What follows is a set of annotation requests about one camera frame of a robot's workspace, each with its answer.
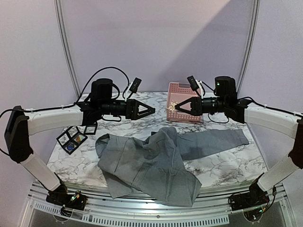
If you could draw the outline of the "grey button-up shirt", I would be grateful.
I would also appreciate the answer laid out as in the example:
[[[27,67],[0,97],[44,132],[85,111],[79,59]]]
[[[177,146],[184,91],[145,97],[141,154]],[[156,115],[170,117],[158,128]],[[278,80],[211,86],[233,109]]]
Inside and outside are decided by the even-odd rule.
[[[168,206],[191,207],[201,183],[184,162],[247,144],[242,130],[178,134],[163,127],[146,140],[105,134],[95,149],[112,198],[139,190]]]

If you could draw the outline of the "round green orange badge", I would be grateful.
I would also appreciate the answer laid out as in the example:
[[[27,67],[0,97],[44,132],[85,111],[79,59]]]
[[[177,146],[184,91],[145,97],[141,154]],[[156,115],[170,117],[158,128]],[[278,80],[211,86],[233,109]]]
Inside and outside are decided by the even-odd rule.
[[[81,143],[83,140],[85,140],[85,137],[82,135],[78,135],[75,139],[78,143]]]

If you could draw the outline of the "round blue badge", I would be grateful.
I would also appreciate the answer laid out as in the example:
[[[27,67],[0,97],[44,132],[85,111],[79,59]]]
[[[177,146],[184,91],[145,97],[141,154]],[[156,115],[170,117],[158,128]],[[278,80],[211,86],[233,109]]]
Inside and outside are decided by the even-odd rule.
[[[74,145],[73,144],[70,144],[67,146],[67,150],[71,151],[74,149]]]

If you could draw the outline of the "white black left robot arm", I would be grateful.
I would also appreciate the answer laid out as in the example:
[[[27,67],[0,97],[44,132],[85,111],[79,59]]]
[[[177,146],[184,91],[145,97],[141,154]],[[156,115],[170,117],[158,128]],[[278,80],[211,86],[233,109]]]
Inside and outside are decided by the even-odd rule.
[[[48,192],[46,201],[65,209],[84,210],[87,196],[80,191],[68,193],[65,183],[35,152],[31,137],[64,127],[92,126],[105,115],[138,120],[155,113],[155,109],[136,99],[119,100],[112,97],[116,85],[111,79],[97,79],[84,101],[45,109],[23,109],[17,105],[11,114],[4,132],[10,159],[22,165]]]

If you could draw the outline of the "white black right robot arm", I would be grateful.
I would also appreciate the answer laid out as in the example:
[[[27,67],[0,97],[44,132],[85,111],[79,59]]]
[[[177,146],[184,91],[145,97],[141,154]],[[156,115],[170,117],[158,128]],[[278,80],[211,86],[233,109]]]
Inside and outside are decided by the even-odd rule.
[[[294,141],[289,152],[254,180],[247,193],[235,193],[228,198],[233,211],[256,208],[257,214],[265,213],[275,201],[269,198],[268,192],[272,191],[275,197],[276,185],[303,167],[302,113],[263,105],[249,96],[239,98],[235,79],[229,76],[214,79],[213,97],[204,97],[204,82],[193,76],[187,80],[197,96],[177,104],[176,110],[192,116],[223,113],[235,122],[247,124],[265,159],[274,154],[265,154],[270,148],[281,151],[285,147],[278,139],[287,136]]]

